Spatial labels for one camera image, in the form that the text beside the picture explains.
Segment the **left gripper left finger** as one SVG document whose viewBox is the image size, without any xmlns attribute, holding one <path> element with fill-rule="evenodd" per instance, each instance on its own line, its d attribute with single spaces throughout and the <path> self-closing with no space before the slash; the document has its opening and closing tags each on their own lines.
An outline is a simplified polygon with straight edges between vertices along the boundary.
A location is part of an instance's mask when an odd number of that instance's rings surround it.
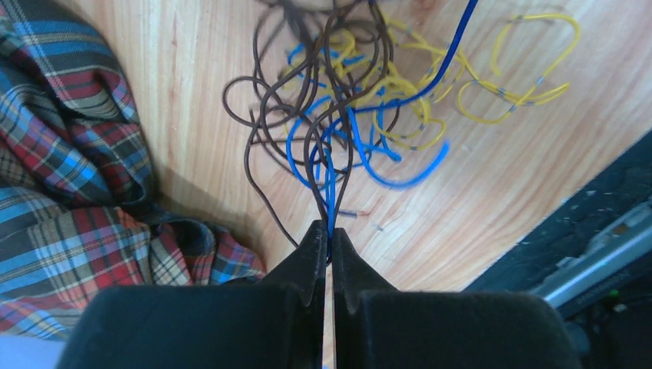
<svg viewBox="0 0 652 369">
<path fill-rule="evenodd" d="M 60 368 L 320 368 L 327 226 L 256 283 L 122 286 L 85 309 Z"/>
</svg>

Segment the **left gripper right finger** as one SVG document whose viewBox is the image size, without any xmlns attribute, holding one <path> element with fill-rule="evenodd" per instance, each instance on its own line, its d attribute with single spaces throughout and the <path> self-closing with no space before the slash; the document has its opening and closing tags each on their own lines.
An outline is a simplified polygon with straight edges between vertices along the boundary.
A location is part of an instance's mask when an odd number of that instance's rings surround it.
<svg viewBox="0 0 652 369">
<path fill-rule="evenodd" d="M 564 323 L 521 293 L 399 291 L 354 249 L 331 239 L 339 368 L 579 368 Z"/>
</svg>

